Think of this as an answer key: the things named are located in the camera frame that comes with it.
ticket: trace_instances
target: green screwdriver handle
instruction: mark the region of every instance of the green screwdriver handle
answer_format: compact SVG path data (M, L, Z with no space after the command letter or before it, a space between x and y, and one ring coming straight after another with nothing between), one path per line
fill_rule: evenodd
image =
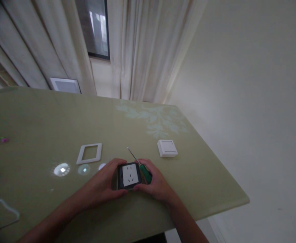
M146 178L147 184L150 184L151 180L152 180L151 173L146 169L146 167L144 165L140 165L140 170L143 172L143 174Z

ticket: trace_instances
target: white cable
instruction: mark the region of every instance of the white cable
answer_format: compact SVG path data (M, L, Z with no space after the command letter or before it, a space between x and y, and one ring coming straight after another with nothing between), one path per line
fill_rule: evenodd
M9 223L9 224L6 224L6 225L0 227L0 230L1 230L1 229L5 228L5 227L11 225L11 224L14 224L14 223L18 222L20 220L20 213L16 209L11 208L10 206L8 206L7 203L3 199L0 199L0 203L4 206L4 208L6 208L6 210L8 210L8 211L10 211L10 212L12 212L12 213L14 213L16 215L16 219L12 223Z

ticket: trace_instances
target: curtain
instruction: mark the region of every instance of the curtain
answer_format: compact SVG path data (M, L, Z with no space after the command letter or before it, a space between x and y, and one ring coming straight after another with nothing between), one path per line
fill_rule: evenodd
M108 1L113 97L161 103L194 0Z
M96 95L74 1L2 0L0 53L20 86L50 89L50 78L76 79L81 93Z

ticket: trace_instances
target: hand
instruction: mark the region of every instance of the hand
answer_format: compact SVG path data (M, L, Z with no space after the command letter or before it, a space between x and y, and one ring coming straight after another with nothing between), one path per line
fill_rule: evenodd
M138 184L133 188L134 191L143 191L152 195L155 199L168 203L177 197L173 189L168 185L162 173L149 159L139 159L139 162L145 165L152 174L151 184Z
M114 171L120 164L126 164L123 159L113 159L99 170L85 185L71 196L73 204L79 211L97 207L107 201L114 200L127 194L125 189L113 191L111 180Z

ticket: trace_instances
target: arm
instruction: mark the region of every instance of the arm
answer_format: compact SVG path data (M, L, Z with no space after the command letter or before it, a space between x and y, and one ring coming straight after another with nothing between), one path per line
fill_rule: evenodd
M122 159L113 159L108 162L82 188L61 203L18 242L54 242L78 213L127 194L127 190L113 191L111 189L114 171L118 165L126 162Z
M152 181L150 185L138 184L133 190L149 193L166 204L181 242L208 243L203 232L157 167L150 160L139 159L139 161L150 170Z

